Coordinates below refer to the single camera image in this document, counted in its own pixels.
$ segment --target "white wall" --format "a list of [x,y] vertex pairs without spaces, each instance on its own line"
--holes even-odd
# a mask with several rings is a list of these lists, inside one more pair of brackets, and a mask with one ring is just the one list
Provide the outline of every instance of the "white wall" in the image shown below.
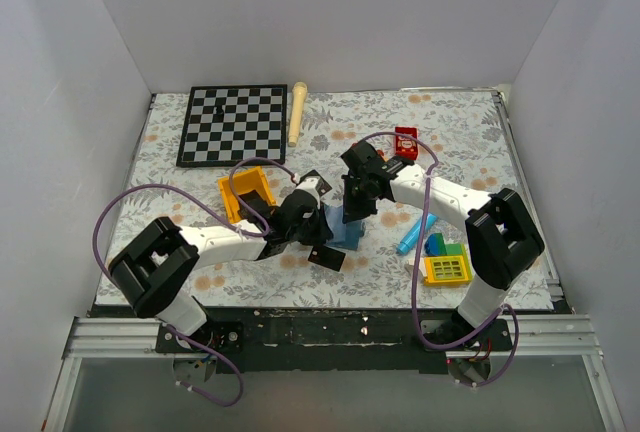
[[557,0],[104,0],[149,88],[512,82]]
[[640,0],[560,0],[511,91],[518,151],[570,302],[640,430]]
[[101,0],[0,0],[0,64],[0,430],[40,430],[149,92]]

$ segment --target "blue cylinder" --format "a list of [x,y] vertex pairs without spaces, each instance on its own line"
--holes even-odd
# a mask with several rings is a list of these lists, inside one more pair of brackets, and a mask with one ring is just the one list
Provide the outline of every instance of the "blue cylinder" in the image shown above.
[[[424,230],[425,233],[427,230],[431,228],[431,226],[438,220],[433,214],[429,214],[427,217],[427,223],[425,224]],[[418,222],[411,227],[411,230],[404,236],[404,239],[400,241],[398,247],[396,247],[396,252],[398,255],[407,255],[411,249],[416,246],[416,242],[418,242],[418,236],[420,235],[420,222],[422,222],[422,217],[418,219]]]

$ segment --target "black and white checkered board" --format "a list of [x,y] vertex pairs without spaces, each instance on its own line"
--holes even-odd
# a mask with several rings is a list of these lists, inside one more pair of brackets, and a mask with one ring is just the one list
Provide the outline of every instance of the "black and white checkered board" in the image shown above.
[[249,157],[284,163],[286,85],[193,87],[178,167],[228,167]]

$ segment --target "red box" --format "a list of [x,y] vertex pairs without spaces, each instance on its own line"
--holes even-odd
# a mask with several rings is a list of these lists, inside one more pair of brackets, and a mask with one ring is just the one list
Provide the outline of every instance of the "red box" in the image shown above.
[[[399,134],[407,134],[412,137],[418,138],[418,129],[415,127],[396,127],[396,132]],[[407,159],[416,160],[418,158],[418,144],[404,137],[396,136],[396,155],[405,157]]]

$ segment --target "floral tablecloth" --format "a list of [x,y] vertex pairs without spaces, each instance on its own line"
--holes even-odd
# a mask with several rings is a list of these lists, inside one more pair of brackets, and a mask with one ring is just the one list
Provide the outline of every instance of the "floral tablecloth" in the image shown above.
[[[175,166],[187,101],[188,94],[156,96],[129,186],[175,185],[224,214],[217,180],[228,174],[228,169]],[[489,92],[310,93],[298,147],[287,149],[286,165],[300,175],[318,170],[333,186],[324,200],[339,205],[340,175],[346,170],[340,154],[359,138],[398,125],[417,127],[419,137],[433,147],[441,161],[436,175],[476,189],[520,189]],[[391,137],[377,139],[374,145],[387,153],[392,151]],[[418,162],[423,166],[429,163],[425,151]],[[265,170],[274,196],[282,200],[293,190],[291,182],[279,169]],[[359,250],[347,253],[340,272],[309,263],[310,248],[292,244],[282,255],[261,262],[233,262],[197,270],[185,288],[206,306],[408,308],[406,258],[397,256],[395,247],[420,211],[388,201],[379,202],[378,207],[378,215],[366,221],[367,232]],[[161,215],[182,225],[216,224],[181,196],[145,190],[124,201],[107,258],[114,257]],[[465,234],[443,221],[438,221],[432,232],[443,232],[447,241],[465,241]],[[539,260],[522,274],[509,294],[509,303],[518,309],[552,308],[543,267],[544,261]],[[420,286],[418,301],[424,308],[453,308],[465,292],[466,287]],[[104,277],[96,303],[126,304]]]

